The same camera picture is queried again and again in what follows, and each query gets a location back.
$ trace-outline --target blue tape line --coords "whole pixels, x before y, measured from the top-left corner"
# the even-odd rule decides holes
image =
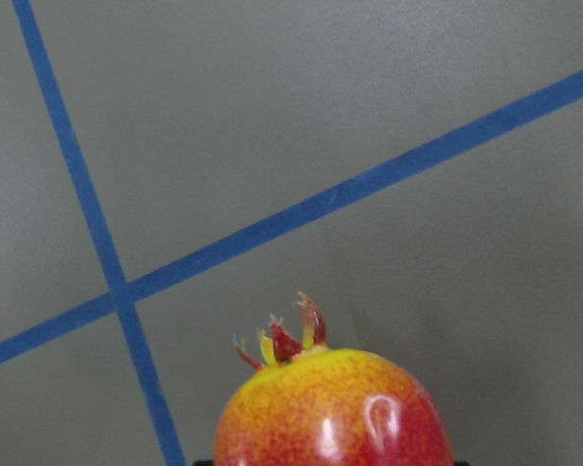
[[[114,311],[109,294],[98,296],[0,343],[0,364],[73,332]]]
[[[583,70],[150,272],[129,284],[132,299],[156,294],[582,98]]]
[[[56,137],[60,143],[88,230],[110,288],[110,297],[117,311],[132,362],[147,401],[162,454],[167,465],[185,465],[186,461],[175,426],[160,390],[159,379],[145,333],[134,302],[129,299],[119,255],[88,174],[85,158],[75,141],[73,126],[60,95],[34,12],[27,0],[14,0],[13,3]]]

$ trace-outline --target gray floor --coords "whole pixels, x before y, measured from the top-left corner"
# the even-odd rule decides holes
[[[583,0],[32,5],[129,281],[583,69]],[[583,465],[583,100],[139,302],[187,462],[297,289],[457,458]],[[0,2],[0,342],[106,291]],[[163,464],[114,315],[0,364],[18,464]]]

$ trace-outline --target pomegranate crown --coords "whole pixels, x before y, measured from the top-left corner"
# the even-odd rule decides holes
[[[322,313],[313,299],[298,291],[298,301],[294,305],[302,315],[302,343],[283,327],[283,322],[270,315],[271,337],[264,330],[259,331],[259,347],[265,362],[249,356],[244,348],[244,341],[234,342],[235,351],[239,356],[255,368],[256,371],[267,366],[287,364],[295,356],[313,348],[326,346],[326,323]]]

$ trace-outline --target pomegranate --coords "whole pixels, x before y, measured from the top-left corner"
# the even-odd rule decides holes
[[[215,466],[452,466],[429,393],[377,354],[329,349],[313,300],[298,293],[303,339],[279,319],[259,334],[264,362],[236,344],[256,372],[219,421]]]

